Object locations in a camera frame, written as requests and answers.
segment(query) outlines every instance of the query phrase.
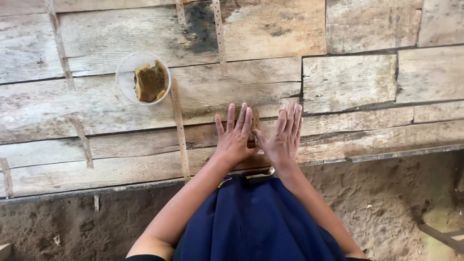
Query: forearm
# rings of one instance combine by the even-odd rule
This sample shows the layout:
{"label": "forearm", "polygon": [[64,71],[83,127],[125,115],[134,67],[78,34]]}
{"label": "forearm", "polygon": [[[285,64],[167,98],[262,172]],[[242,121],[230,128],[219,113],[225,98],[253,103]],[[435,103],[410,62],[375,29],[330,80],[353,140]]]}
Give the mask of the forearm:
{"label": "forearm", "polygon": [[188,221],[195,211],[229,171],[229,166],[221,159],[212,157],[208,163],[190,180],[156,215],[139,239],[156,238],[175,246],[185,231]]}
{"label": "forearm", "polygon": [[365,258],[340,219],[313,188],[296,163],[276,168],[276,170],[284,186],[304,206],[315,222],[335,238],[345,254],[356,254],[356,257]]}

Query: person's left hand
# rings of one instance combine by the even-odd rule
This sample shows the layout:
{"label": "person's left hand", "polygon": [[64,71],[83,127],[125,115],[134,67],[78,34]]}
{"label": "person's left hand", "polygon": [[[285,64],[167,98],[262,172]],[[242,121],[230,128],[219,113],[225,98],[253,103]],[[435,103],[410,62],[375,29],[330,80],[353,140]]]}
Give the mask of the person's left hand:
{"label": "person's left hand", "polygon": [[221,123],[221,117],[216,114],[214,118],[219,140],[216,153],[213,157],[226,163],[229,169],[232,169],[244,159],[256,155],[260,151],[260,148],[249,149],[246,147],[248,133],[251,129],[251,118],[253,118],[253,112],[251,108],[248,108],[246,103],[242,104],[242,110],[240,111],[240,116],[238,117],[235,128],[235,104],[229,105],[227,127],[225,131]]}

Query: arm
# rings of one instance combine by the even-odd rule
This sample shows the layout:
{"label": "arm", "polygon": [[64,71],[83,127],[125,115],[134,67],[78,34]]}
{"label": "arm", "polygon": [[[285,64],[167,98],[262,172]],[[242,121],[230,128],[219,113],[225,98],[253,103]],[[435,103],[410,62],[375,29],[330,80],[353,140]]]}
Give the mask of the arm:
{"label": "arm", "polygon": [[179,242],[188,221],[195,211],[213,193],[227,173],[239,162],[256,154],[257,149],[246,147],[251,128],[251,109],[244,103],[234,127],[235,105],[230,104],[227,127],[216,115],[218,147],[214,156],[156,215],[143,234],[132,246],[127,257],[153,254],[164,260],[172,259],[174,246]]}
{"label": "arm", "polygon": [[335,238],[345,255],[367,258],[296,163],[303,125],[301,111],[301,105],[290,103],[287,109],[280,110],[274,133],[270,138],[264,137],[259,130],[253,130],[253,133],[284,186],[304,206],[315,222]]}

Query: brown sponge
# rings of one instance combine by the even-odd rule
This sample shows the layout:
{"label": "brown sponge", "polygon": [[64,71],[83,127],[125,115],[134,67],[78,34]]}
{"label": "brown sponge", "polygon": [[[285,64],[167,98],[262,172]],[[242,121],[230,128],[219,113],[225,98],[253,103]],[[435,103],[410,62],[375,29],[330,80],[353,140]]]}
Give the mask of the brown sponge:
{"label": "brown sponge", "polygon": [[158,60],[155,65],[145,64],[135,70],[135,93],[141,102],[154,102],[164,96],[164,66]]}

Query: hand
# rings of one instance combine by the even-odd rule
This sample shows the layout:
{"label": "hand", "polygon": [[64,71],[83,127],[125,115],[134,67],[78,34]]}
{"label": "hand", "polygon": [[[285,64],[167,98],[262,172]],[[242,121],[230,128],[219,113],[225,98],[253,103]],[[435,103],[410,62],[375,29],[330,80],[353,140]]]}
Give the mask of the hand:
{"label": "hand", "polygon": [[303,125],[301,110],[301,105],[296,105],[294,102],[291,102],[287,109],[281,109],[274,133],[270,138],[265,137],[259,130],[252,131],[264,154],[278,171],[296,164]]}
{"label": "hand", "polygon": [[248,149],[246,147],[248,133],[251,129],[251,118],[253,118],[253,112],[251,108],[248,108],[246,103],[242,104],[242,110],[240,111],[240,116],[238,117],[235,128],[235,104],[229,105],[227,127],[225,131],[221,123],[221,117],[216,114],[214,118],[219,139],[218,147],[216,148],[216,153],[213,158],[225,162],[229,169],[232,169],[249,156],[256,155],[260,150],[260,148]]}

